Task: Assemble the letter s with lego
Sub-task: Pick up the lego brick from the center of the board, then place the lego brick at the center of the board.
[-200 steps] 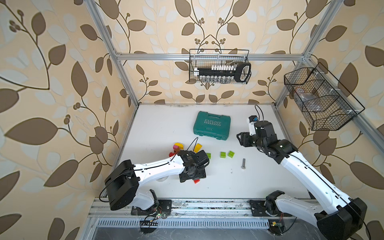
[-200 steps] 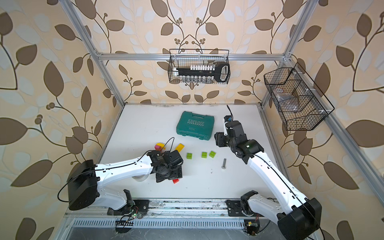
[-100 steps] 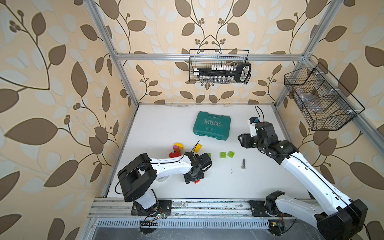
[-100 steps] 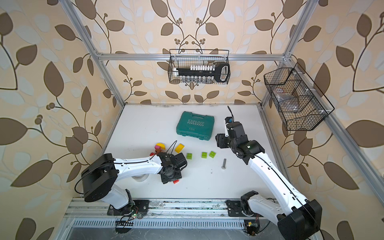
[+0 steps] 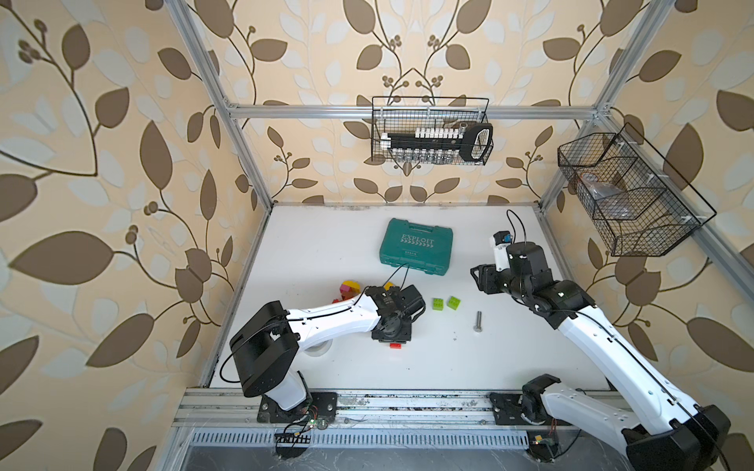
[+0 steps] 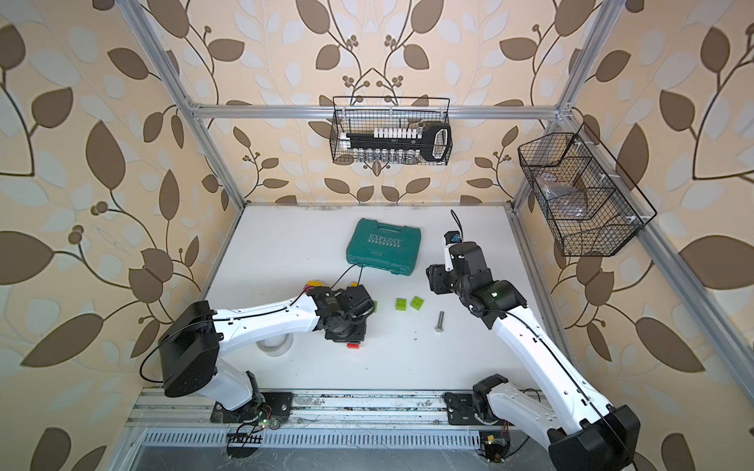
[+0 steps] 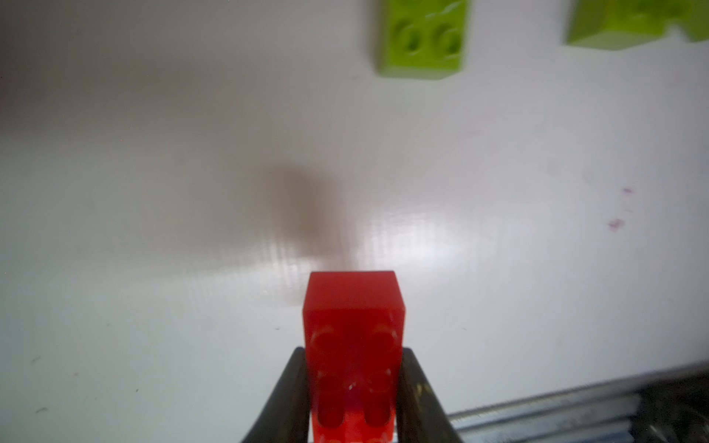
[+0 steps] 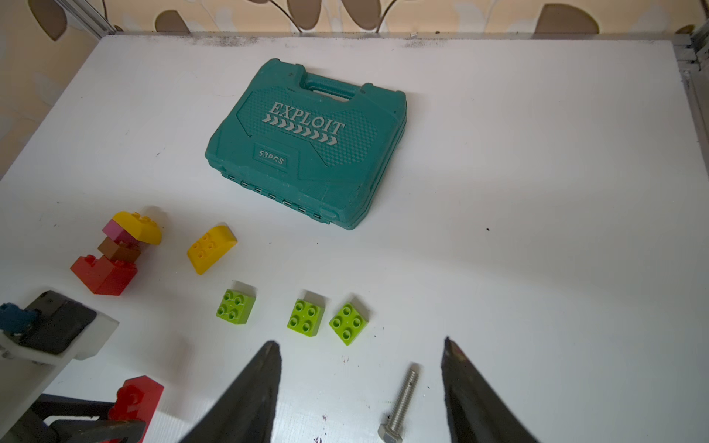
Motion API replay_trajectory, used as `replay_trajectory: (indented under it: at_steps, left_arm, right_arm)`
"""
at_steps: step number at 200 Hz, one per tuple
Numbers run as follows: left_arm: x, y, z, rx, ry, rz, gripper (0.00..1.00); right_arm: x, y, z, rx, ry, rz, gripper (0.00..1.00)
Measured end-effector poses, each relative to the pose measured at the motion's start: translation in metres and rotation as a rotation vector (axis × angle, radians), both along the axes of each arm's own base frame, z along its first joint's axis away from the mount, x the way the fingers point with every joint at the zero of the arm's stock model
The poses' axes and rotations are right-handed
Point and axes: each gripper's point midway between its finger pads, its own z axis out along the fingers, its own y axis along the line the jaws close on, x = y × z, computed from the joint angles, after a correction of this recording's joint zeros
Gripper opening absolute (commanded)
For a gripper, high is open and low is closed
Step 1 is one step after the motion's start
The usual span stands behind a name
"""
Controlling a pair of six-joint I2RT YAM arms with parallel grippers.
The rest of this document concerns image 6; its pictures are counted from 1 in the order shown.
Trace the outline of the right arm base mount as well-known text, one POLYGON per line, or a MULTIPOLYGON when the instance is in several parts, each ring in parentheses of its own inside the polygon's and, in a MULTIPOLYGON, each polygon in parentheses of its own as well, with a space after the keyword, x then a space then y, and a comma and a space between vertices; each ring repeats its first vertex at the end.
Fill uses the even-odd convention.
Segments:
POLYGON ((475 399, 471 392, 444 392, 447 420, 451 426, 481 426, 475 408, 475 399))

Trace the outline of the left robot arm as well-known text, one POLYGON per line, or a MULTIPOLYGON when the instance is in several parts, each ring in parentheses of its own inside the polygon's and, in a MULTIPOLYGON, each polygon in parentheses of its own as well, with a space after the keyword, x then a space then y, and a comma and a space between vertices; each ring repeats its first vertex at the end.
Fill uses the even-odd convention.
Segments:
POLYGON ((199 394, 236 411, 263 401, 253 373, 222 357, 280 336, 322 331, 327 341, 361 343, 376 305, 361 285, 334 290, 306 288, 299 296, 244 309, 191 304, 159 340, 163 393, 167 398, 199 394))

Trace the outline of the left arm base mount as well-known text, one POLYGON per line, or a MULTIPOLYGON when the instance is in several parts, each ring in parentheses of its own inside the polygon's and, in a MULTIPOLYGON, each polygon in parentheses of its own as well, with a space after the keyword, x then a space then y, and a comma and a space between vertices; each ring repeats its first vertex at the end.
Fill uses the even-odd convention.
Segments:
POLYGON ((262 400, 252 400, 235 411, 227 410, 216 402, 210 415, 210 422, 221 424, 253 422, 275 428, 289 421, 293 410, 294 394, 292 392, 263 392, 261 396, 262 400))

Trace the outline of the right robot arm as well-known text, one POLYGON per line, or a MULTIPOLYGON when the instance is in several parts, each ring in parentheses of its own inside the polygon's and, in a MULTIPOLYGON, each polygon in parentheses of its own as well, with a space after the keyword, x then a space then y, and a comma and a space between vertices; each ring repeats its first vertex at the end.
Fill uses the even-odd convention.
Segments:
POLYGON ((511 422, 548 451, 558 470, 634 469, 640 421, 630 407, 613 406, 589 384, 516 287, 494 279, 479 245, 450 231, 444 257, 426 270, 431 292, 457 296, 508 346, 545 396, 538 402, 492 375, 473 388, 477 418, 511 422))

